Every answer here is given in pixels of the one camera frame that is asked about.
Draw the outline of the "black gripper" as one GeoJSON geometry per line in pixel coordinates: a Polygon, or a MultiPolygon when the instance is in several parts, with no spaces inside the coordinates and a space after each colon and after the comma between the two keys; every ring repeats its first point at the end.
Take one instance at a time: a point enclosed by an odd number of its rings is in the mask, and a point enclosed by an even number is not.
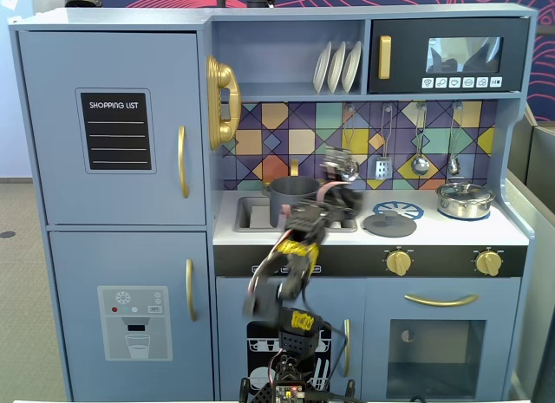
{"type": "MultiPolygon", "coordinates": [[[[322,184],[330,182],[353,182],[358,177],[358,162],[349,149],[328,147],[328,157],[320,164],[322,184]]],[[[363,193],[348,187],[332,187],[324,195],[323,202],[330,211],[332,222],[355,219],[362,210],[363,193]]]]}

